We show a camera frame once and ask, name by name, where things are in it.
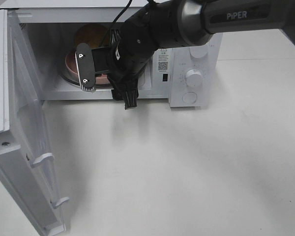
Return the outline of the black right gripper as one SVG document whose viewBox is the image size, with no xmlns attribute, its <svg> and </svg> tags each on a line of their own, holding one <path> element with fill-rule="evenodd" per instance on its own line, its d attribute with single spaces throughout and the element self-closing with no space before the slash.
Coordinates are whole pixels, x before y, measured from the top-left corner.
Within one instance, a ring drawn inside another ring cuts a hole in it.
<svg viewBox="0 0 295 236">
<path fill-rule="evenodd" d="M 124 101 L 126 110 L 136 108 L 138 77 L 152 57 L 152 42 L 117 41 L 106 49 L 108 79 L 113 87 L 112 98 Z"/>
</svg>

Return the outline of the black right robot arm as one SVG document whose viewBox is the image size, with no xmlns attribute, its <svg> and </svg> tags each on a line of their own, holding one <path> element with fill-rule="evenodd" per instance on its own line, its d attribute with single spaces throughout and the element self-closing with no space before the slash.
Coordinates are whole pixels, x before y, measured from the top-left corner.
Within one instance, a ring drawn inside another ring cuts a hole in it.
<svg viewBox="0 0 295 236">
<path fill-rule="evenodd" d="M 112 97 L 137 105 L 138 77 L 158 49 L 205 45 L 214 34 L 279 29 L 295 45 L 295 0 L 149 1 L 121 26 L 107 61 Z"/>
</svg>

